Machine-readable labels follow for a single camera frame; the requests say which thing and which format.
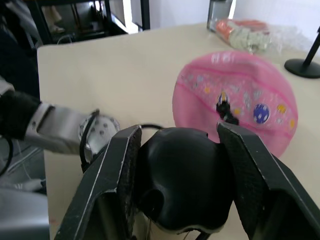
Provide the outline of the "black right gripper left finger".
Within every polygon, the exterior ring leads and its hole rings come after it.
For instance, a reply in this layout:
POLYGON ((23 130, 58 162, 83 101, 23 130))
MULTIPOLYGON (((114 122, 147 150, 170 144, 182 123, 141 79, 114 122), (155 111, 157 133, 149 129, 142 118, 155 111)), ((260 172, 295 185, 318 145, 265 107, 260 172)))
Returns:
POLYGON ((55 235, 57 240, 129 240, 142 129, 120 130, 85 171, 55 235))

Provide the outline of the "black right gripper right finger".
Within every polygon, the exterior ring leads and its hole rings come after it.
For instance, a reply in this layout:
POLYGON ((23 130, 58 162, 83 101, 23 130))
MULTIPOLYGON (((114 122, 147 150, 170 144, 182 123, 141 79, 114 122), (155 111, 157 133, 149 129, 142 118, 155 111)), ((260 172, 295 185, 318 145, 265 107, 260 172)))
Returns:
POLYGON ((234 203, 250 240, 318 240, 320 210, 293 172, 252 131, 220 122, 232 165, 234 203))

